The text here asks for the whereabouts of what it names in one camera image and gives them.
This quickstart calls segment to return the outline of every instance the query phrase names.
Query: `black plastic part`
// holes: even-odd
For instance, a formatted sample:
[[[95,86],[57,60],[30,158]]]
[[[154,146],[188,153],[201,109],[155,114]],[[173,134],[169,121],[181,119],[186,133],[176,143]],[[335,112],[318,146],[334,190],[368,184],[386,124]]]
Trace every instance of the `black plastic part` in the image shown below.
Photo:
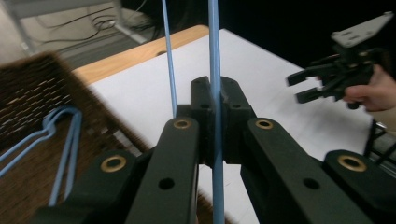
[[[261,223],[373,223],[271,119],[251,119],[241,176]]]
[[[198,77],[191,82],[191,117],[200,126],[199,162],[213,167],[214,161],[214,103],[208,77]]]
[[[191,117],[190,105],[177,105],[176,117]]]
[[[333,64],[320,64],[307,67],[305,70],[291,74],[287,77],[289,86],[296,85],[300,82],[306,81],[309,77],[328,77],[336,72],[336,67]]]
[[[335,150],[326,155],[323,169],[374,223],[395,222],[396,179],[373,161],[351,151]]]
[[[248,120],[256,118],[238,82],[221,78],[222,118],[223,118],[223,159],[229,164],[241,164],[241,143],[243,130]]]
[[[106,159],[108,171],[102,168]],[[111,168],[125,164],[117,171]],[[56,206],[41,207],[32,224],[123,223],[144,174],[150,153],[137,159],[124,150],[104,152],[75,183],[67,199]]]
[[[320,96],[322,96],[321,92],[318,91],[316,88],[312,88],[310,90],[297,93],[296,99],[298,103],[305,104],[318,99]]]
[[[165,124],[125,223],[195,222],[198,137],[194,119]]]

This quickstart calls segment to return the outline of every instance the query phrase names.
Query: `black cable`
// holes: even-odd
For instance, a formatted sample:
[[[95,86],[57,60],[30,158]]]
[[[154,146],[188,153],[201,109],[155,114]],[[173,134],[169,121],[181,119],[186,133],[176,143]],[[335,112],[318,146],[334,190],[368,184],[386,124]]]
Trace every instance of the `black cable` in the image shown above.
[[[35,19],[36,19],[37,22],[38,22],[41,26],[43,26],[44,28],[47,28],[47,29],[59,28],[59,27],[65,26],[65,25],[67,25],[67,24],[70,24],[70,23],[72,23],[72,22],[74,22],[74,21],[78,21],[78,20],[84,19],[84,18],[89,17],[89,16],[91,16],[91,15],[93,15],[93,14],[96,14],[96,13],[99,13],[99,12],[103,12],[103,11],[109,10],[109,9],[111,9],[111,8],[114,8],[114,7],[107,7],[107,8],[98,10],[98,11],[94,11],[94,12],[89,13],[89,14],[87,14],[87,15],[77,17],[77,18],[75,18],[75,19],[73,19],[73,20],[71,20],[71,21],[67,21],[67,22],[65,22],[65,23],[61,23],[61,24],[58,24],[58,25],[47,25],[47,24],[44,23],[41,19],[39,19],[39,17],[35,17]]]
[[[107,21],[99,21],[97,22],[95,28],[96,28],[96,32],[93,35],[90,35],[88,37],[85,38],[81,38],[81,39],[52,39],[52,40],[39,40],[39,39],[35,39],[32,37],[29,37],[30,39],[32,39],[35,42],[38,42],[40,44],[48,44],[48,43],[53,43],[53,42],[78,42],[78,41],[85,41],[85,40],[89,40],[91,38],[93,38],[94,36],[98,35],[101,31],[112,28],[114,26],[113,24],[108,25],[107,27],[104,27],[104,25],[106,25],[106,23],[110,23],[114,20],[107,20]]]
[[[134,14],[135,14],[136,12],[138,12],[138,11],[147,3],[147,1],[148,1],[148,0],[143,0],[142,4],[140,4],[140,6],[139,6],[139,7],[132,13],[132,15],[129,16],[128,19],[126,19],[126,20],[128,21],[129,19],[131,19],[132,16],[134,16]]]
[[[136,31],[144,31],[154,26],[155,24],[152,22],[152,20],[145,20],[142,21],[140,24],[130,26],[130,28]]]
[[[98,21],[98,19],[100,18],[112,18],[112,19],[106,19],[106,20],[100,20]],[[116,24],[115,18],[113,15],[103,15],[103,16],[98,16],[95,17],[91,20],[92,26],[93,28],[95,28],[96,30],[107,30],[110,28],[113,28]]]
[[[160,37],[163,28],[160,25],[154,25],[154,32],[152,33],[151,41]]]

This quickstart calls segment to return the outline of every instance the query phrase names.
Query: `hand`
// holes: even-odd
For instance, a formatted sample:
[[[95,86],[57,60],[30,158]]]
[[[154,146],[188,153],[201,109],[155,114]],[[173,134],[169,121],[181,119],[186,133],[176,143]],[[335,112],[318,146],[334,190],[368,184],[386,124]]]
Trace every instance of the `hand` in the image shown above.
[[[351,104],[359,102],[371,112],[391,109],[396,106],[396,81],[375,64],[370,83],[346,88],[343,100]]]

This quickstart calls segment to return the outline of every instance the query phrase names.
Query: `dark background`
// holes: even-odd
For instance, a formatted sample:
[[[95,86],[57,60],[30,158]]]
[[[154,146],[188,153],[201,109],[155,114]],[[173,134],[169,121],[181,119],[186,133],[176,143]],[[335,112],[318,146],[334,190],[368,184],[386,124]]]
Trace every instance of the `dark background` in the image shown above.
[[[136,9],[141,1],[122,0]],[[207,1],[167,0],[171,33],[196,24],[207,24]],[[162,1],[147,0],[141,8],[163,26]],[[396,13],[395,1],[266,1],[219,0],[220,28],[301,67],[334,54],[331,34],[381,16]],[[396,58],[396,16],[370,40],[370,47],[388,49]]]

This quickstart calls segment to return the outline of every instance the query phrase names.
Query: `brown mesh basket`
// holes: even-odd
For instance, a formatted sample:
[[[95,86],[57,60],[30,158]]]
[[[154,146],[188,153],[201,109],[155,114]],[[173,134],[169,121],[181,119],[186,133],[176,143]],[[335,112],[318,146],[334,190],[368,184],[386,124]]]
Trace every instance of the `brown mesh basket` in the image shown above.
[[[41,130],[43,118],[60,105],[73,105],[83,115],[77,178],[103,150],[148,150],[56,53],[44,52],[0,66],[0,154]],[[27,223],[38,207],[48,203],[69,121],[57,123],[55,136],[34,147],[0,178],[0,223]],[[0,169],[8,161],[1,162]]]

